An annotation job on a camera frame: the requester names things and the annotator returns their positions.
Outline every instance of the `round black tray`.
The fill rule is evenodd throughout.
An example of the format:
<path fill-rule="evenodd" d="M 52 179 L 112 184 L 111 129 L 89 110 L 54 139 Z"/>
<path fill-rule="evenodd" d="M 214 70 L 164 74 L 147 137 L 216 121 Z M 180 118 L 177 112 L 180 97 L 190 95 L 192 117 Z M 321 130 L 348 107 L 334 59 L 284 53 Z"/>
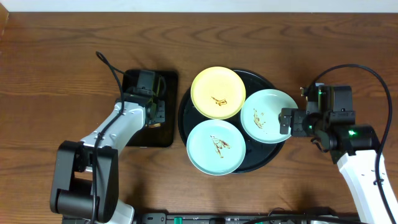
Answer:
<path fill-rule="evenodd" d="M 264 89 L 275 89 L 273 84 L 264 77 L 250 72 L 248 70 L 233 69 L 241 77 L 246 88 L 246 99 L 253 93 Z M 273 159 L 282 146 L 284 141 L 277 144 L 264 144 L 250 137 L 242 127 L 241 112 L 226 119 L 225 121 L 233 124 L 242 133 L 246 142 L 246 155 L 242 164 L 234 173 L 250 172 L 266 165 Z M 195 108 L 191 100 L 191 88 L 182 97 L 180 108 L 178 110 L 178 130 L 180 132 L 184 145 L 187 145 L 187 139 L 192 129 L 199 123 L 208 120 Z"/>

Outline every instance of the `white plate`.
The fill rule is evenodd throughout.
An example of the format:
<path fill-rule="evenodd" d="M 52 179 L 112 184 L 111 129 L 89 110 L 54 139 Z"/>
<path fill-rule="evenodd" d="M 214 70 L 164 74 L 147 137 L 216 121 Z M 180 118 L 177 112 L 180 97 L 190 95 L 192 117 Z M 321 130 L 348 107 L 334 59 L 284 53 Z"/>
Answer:
<path fill-rule="evenodd" d="M 202 172 L 225 175 L 241 165 L 246 144 L 242 133 L 235 126 L 226 121 L 211 119 L 196 125 L 191 131 L 187 140 L 187 152 L 193 165 Z"/>
<path fill-rule="evenodd" d="M 282 108 L 297 108 L 297 104 L 288 94 L 279 90 L 260 90 L 253 93 L 241 111 L 243 129 L 259 142 L 274 144 L 285 141 L 290 137 L 290 128 L 289 134 L 279 132 L 279 114 Z"/>

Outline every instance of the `cable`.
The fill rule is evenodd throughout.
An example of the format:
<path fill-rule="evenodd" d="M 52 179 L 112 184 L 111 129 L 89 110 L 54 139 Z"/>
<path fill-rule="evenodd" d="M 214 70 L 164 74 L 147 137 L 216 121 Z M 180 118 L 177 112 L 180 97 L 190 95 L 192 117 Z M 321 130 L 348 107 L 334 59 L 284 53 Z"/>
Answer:
<path fill-rule="evenodd" d="M 269 222 L 275 220 L 306 220 L 306 221 L 320 221 L 320 222 L 330 222 L 337 224 L 365 224 L 363 222 L 354 222 L 349 220 L 342 220 L 340 218 L 332 218 L 332 217 L 317 217 L 311 215 L 278 215 L 273 217 L 262 217 L 254 220 L 250 220 L 243 224 L 257 224 L 260 222 Z"/>
<path fill-rule="evenodd" d="M 387 95 L 387 101 L 388 101 L 388 119 L 387 119 L 387 125 L 384 130 L 383 138 L 381 139 L 380 142 L 380 148 L 376 152 L 376 161 L 375 161 L 375 173 L 376 173 L 376 182 L 377 182 L 377 187 L 379 188 L 380 196 L 383 201 L 383 204 L 387 210 L 387 214 L 391 219 L 392 224 L 396 224 L 396 221 L 394 220 L 394 216 L 392 215 L 390 206 L 388 205 L 386 195 L 384 194 L 383 187 L 382 187 L 382 179 L 380 178 L 380 158 L 383 152 L 384 144 L 386 143 L 388 131 L 390 130 L 390 125 L 392 121 L 392 100 L 391 100 L 391 95 L 390 91 L 388 90 L 387 84 L 384 82 L 384 80 L 381 78 L 379 74 L 377 74 L 374 70 L 364 66 L 364 65 L 358 65 L 358 64 L 346 64 L 346 65 L 338 65 L 335 67 L 331 67 L 328 70 L 322 72 L 319 76 L 317 76 L 311 83 L 309 88 L 313 88 L 315 86 L 315 83 L 317 82 L 318 79 L 320 79 L 324 74 L 339 69 L 339 68 L 362 68 L 363 70 L 366 70 L 370 73 L 372 73 L 381 83 L 381 85 L 384 88 L 384 91 L 386 92 Z"/>
<path fill-rule="evenodd" d="M 95 52 L 95 54 L 97 55 L 97 57 L 104 62 L 109 69 L 112 71 L 113 77 L 116 80 L 116 82 L 118 83 L 118 87 L 120 90 L 120 100 L 121 100 L 121 109 L 119 110 L 119 112 L 117 113 L 117 115 L 102 129 L 102 131 L 100 131 L 97 135 L 97 139 L 95 140 L 94 143 L 94 148 L 93 148 L 93 211 L 91 213 L 91 224 L 95 223 L 96 217 L 97 217 L 97 207 L 98 207 L 98 203 L 97 203 L 97 173 L 96 173 L 96 166 L 97 166 L 97 149 L 98 146 L 102 140 L 102 137 L 105 135 L 106 131 L 108 130 L 108 128 L 123 114 L 124 111 L 124 97 L 123 97 L 123 89 L 122 89 L 122 85 L 120 84 L 120 80 L 118 78 L 118 76 L 116 75 L 116 73 L 114 71 L 120 72 L 123 75 L 125 75 L 124 72 L 118 70 L 117 68 L 113 67 L 108 60 L 106 59 L 106 57 L 101 53 L 101 52 Z"/>

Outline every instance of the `white wall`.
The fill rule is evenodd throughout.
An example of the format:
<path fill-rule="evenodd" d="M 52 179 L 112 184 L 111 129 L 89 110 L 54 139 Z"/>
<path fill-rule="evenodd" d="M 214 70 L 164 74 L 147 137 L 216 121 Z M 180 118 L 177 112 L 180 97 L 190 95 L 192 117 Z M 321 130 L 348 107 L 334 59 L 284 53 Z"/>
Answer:
<path fill-rule="evenodd" d="M 398 0 L 0 0 L 10 12 L 398 12 Z"/>

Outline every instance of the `yellow plate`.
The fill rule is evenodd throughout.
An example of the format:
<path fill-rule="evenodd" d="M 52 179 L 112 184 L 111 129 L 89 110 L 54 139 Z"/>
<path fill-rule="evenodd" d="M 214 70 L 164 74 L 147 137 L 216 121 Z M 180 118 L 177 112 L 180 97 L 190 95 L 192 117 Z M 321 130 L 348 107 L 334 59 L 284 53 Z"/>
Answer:
<path fill-rule="evenodd" d="M 232 70 L 211 67 L 196 76 L 191 86 L 195 108 L 211 119 L 226 119 L 242 108 L 246 89 L 242 79 Z"/>

